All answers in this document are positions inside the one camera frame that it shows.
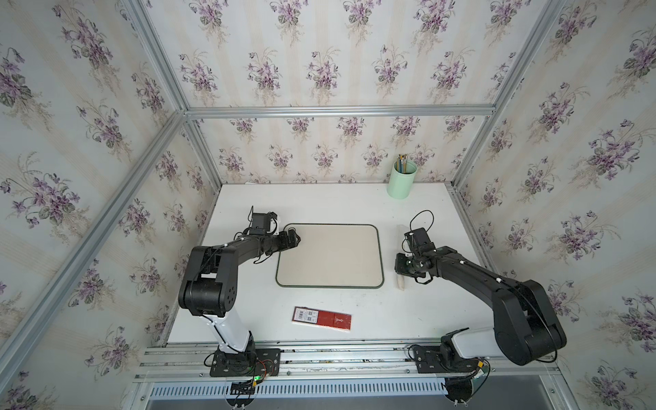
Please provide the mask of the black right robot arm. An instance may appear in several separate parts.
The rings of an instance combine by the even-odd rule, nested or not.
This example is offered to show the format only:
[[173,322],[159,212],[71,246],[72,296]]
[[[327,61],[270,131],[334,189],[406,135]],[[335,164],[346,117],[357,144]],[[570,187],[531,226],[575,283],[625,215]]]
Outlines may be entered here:
[[395,272],[421,285],[442,278],[484,302],[493,312],[496,345],[510,362],[523,366],[566,346],[560,320],[536,281],[505,278],[449,246],[437,247],[424,228],[406,232],[404,242],[408,250],[396,255]]

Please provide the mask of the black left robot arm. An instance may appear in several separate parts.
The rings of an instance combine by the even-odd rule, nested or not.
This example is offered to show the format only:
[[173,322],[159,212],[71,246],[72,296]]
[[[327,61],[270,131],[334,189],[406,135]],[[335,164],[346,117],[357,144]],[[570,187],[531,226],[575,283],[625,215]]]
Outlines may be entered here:
[[294,228],[280,233],[248,228],[232,241],[192,249],[179,288],[178,304],[191,315],[206,321],[227,355],[249,349],[251,332],[238,314],[238,270],[247,261],[262,261],[276,253],[295,249],[302,242]]

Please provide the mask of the beige green-rimmed cutting board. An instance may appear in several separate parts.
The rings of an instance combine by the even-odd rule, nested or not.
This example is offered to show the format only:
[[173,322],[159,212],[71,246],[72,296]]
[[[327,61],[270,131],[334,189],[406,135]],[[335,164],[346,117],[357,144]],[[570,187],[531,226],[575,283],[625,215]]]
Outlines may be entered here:
[[276,283],[284,288],[366,289],[384,284],[379,230],[371,224],[290,223],[300,242],[279,254]]

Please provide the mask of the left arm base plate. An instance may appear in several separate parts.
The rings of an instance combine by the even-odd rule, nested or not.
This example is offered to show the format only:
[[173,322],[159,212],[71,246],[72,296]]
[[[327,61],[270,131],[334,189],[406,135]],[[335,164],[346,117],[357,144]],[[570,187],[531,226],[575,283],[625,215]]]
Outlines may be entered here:
[[240,354],[228,354],[216,350],[211,362],[208,363],[209,375],[213,378],[255,379],[277,376],[281,353],[279,348],[256,348]]

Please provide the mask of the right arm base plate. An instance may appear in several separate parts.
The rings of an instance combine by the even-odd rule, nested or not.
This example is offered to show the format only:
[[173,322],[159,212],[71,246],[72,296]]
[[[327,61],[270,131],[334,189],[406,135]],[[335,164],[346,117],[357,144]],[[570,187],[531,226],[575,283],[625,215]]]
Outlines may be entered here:
[[425,374],[476,374],[483,365],[480,359],[460,357],[448,344],[412,344],[408,347],[408,356],[415,363],[418,373]]

